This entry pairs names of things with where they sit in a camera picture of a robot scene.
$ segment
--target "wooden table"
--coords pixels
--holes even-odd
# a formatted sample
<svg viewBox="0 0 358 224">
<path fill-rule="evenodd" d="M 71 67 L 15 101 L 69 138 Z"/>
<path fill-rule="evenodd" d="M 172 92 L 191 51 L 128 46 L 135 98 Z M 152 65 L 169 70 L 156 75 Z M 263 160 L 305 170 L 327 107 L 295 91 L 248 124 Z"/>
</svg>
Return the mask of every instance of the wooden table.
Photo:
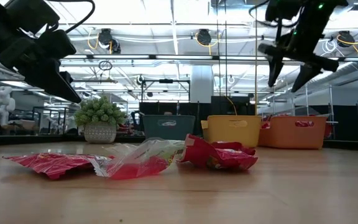
<svg viewBox="0 0 358 224">
<path fill-rule="evenodd" d="M 1 156 L 107 154 L 82 142 L 0 147 L 0 223 L 358 224 L 358 152 L 259 149 L 248 173 L 174 164 L 158 176 L 48 180 Z"/>
</svg>

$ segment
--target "white robot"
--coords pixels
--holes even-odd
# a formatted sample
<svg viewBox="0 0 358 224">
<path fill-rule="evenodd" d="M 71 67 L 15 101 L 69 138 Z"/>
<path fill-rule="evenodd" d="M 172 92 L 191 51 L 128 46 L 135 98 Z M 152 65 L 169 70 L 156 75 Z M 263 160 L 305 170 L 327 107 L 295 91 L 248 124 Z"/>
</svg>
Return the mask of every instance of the white robot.
<svg viewBox="0 0 358 224">
<path fill-rule="evenodd" d="M 0 87 L 0 124 L 1 126 L 8 124 L 9 112 L 16 108 L 15 99 L 11 98 L 12 87 Z"/>
</svg>

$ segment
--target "orange bin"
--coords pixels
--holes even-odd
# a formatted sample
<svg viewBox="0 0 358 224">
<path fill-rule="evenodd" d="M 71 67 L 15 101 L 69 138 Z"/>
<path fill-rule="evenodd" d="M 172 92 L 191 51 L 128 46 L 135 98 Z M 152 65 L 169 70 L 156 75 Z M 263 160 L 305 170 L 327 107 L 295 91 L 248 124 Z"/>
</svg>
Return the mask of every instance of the orange bin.
<svg viewBox="0 0 358 224">
<path fill-rule="evenodd" d="M 259 146 L 280 149 L 321 149 L 327 117 L 277 116 L 261 129 Z"/>
</svg>

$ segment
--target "yellow bin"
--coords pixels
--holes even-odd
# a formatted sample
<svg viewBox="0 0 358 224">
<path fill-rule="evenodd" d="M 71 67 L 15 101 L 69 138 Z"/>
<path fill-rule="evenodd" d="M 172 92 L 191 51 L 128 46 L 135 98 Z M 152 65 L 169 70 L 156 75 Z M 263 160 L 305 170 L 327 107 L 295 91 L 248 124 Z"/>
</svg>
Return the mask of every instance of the yellow bin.
<svg viewBox="0 0 358 224">
<path fill-rule="evenodd" d="M 203 131 L 207 132 L 208 142 L 241 142 L 243 146 L 257 147 L 261 122 L 260 116 L 214 115 L 208 117 Z"/>
</svg>

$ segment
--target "white pillar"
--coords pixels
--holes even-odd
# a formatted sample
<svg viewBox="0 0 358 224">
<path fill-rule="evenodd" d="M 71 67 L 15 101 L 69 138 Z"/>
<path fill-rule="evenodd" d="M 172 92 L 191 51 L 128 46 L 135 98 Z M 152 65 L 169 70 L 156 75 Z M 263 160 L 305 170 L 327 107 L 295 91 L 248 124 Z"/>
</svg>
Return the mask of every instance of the white pillar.
<svg viewBox="0 0 358 224">
<path fill-rule="evenodd" d="M 209 65 L 193 66 L 190 77 L 190 103 L 210 103 L 214 94 L 214 76 Z"/>
</svg>

